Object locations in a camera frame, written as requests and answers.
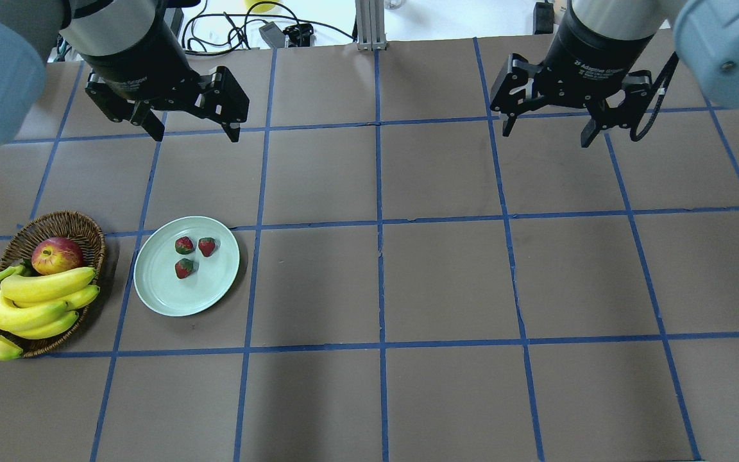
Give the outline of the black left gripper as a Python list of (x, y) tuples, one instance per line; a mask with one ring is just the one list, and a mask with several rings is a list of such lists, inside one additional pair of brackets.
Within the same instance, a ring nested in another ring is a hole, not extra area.
[(249, 97), (225, 65), (197, 73), (164, 14), (79, 13), (78, 52), (91, 68), (85, 92), (112, 122), (161, 142), (155, 112), (176, 111), (211, 120), (239, 141)]

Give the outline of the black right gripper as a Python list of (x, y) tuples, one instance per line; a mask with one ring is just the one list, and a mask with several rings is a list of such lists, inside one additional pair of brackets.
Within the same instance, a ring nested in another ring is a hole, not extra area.
[(490, 108), (502, 115), (502, 136), (521, 114), (546, 106), (590, 112), (582, 148), (608, 128), (639, 123), (652, 78), (633, 65), (653, 36), (651, 6), (569, 6), (543, 60), (511, 53), (493, 83)]

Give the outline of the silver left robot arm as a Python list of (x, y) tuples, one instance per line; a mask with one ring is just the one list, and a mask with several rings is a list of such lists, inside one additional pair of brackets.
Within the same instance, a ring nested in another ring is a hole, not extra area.
[(220, 65), (194, 71), (166, 21), (191, 1), (0, 1), (0, 145), (15, 139), (46, 84), (47, 56), (62, 37), (90, 64), (86, 94), (106, 118), (161, 141), (156, 111), (211, 120), (237, 142), (249, 97)]

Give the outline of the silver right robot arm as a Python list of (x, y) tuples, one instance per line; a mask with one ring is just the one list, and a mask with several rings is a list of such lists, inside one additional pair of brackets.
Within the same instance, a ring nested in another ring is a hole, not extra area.
[(569, 1), (539, 64), (507, 57), (489, 107), (505, 137), (520, 115), (557, 106), (588, 111), (584, 148), (616, 126), (638, 141), (681, 62), (710, 101), (739, 108), (739, 1)]

